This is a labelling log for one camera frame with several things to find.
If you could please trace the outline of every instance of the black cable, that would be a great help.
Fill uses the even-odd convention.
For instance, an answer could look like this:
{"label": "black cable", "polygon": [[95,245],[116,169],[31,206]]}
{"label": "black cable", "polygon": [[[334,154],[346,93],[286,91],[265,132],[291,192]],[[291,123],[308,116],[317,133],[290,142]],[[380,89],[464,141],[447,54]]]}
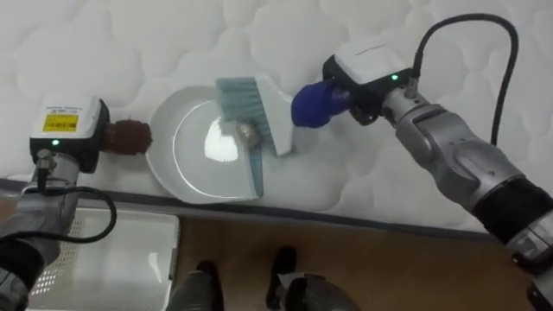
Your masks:
{"label": "black cable", "polygon": [[515,68],[515,63],[517,62],[518,56],[518,34],[515,27],[503,17],[484,14],[484,13],[474,13],[474,14],[464,14],[459,16],[454,16],[447,18],[434,26],[424,34],[421,43],[418,46],[418,49],[415,53],[415,61],[413,63],[411,78],[419,79],[421,77],[421,67],[423,65],[423,51],[428,43],[430,37],[440,28],[448,26],[456,22],[469,22],[469,21],[485,21],[485,22],[495,22],[499,26],[503,27],[509,37],[511,38],[511,53],[509,54],[509,60],[507,61],[507,68],[503,76],[503,81],[501,82],[501,87],[499,88],[498,101],[495,105],[495,113],[493,115],[492,123],[492,138],[491,144],[497,145],[498,134],[499,134],[499,125],[501,123],[501,115],[503,114],[503,104],[505,102],[505,95],[507,94],[507,88],[509,87],[509,82],[511,81],[512,71]]}
{"label": "black cable", "polygon": [[107,206],[110,208],[110,222],[101,233],[88,238],[76,238],[76,237],[69,237],[69,236],[49,233],[49,232],[16,232],[16,233],[12,233],[7,236],[1,237],[0,243],[12,241],[19,238],[44,238],[44,239],[49,239],[53,241],[68,242],[73,244],[89,244],[93,242],[98,242],[102,238],[107,237],[107,235],[110,234],[110,232],[113,230],[113,227],[115,227],[115,224],[118,218],[118,211],[117,211],[117,208],[115,207],[115,203],[113,203],[113,200],[110,198],[108,194],[98,189],[94,189],[92,187],[71,187],[63,190],[54,190],[54,191],[48,190],[42,195],[60,196],[60,195],[73,194],[73,193],[94,194],[97,197],[99,197],[101,200],[105,201]]}

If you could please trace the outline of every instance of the black shoe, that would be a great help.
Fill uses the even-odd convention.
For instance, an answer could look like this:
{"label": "black shoe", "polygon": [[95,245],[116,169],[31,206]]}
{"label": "black shoe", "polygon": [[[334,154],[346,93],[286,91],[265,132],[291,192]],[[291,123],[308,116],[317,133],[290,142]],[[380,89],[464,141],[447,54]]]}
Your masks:
{"label": "black shoe", "polygon": [[225,311],[225,303],[223,299],[223,289],[221,288],[221,281],[219,279],[219,272],[215,263],[210,261],[202,261],[196,266],[198,271],[207,273],[213,280],[213,293],[215,294],[213,300],[213,311]]}
{"label": "black shoe", "polygon": [[271,310],[280,310],[280,297],[277,295],[277,288],[280,286],[279,274],[288,274],[296,271],[297,252],[291,246],[281,247],[273,261],[270,270],[269,289],[265,297],[267,308]]}

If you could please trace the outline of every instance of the person's leg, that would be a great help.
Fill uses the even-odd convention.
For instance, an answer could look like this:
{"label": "person's leg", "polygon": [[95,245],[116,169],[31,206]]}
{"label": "person's leg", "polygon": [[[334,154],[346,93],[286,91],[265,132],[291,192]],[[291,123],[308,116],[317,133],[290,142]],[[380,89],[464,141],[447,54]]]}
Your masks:
{"label": "person's leg", "polygon": [[214,263],[198,263],[196,271],[173,292],[166,311],[224,311],[223,291]]}
{"label": "person's leg", "polygon": [[298,273],[296,250],[278,250],[270,273],[267,308],[286,311],[360,311],[359,306],[340,288],[322,276]]}

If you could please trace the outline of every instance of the brush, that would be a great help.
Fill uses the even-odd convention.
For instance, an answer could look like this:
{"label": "brush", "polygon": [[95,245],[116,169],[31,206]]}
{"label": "brush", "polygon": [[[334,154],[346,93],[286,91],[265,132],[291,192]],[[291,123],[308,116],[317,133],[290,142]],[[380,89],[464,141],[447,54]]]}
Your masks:
{"label": "brush", "polygon": [[224,121],[251,126],[255,135],[250,133],[250,137],[277,156],[292,150],[291,98],[268,76],[219,78],[215,87]]}

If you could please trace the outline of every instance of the white plastic basket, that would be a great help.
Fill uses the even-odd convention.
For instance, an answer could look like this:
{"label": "white plastic basket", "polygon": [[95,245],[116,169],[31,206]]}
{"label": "white plastic basket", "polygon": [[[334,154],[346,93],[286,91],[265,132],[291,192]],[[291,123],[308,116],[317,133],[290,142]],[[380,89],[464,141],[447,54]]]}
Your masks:
{"label": "white plastic basket", "polygon": [[[107,210],[78,209],[71,235],[89,237],[108,223]],[[63,243],[29,297],[33,310],[159,311],[171,289],[179,238],[175,216],[118,212],[105,239]]]}

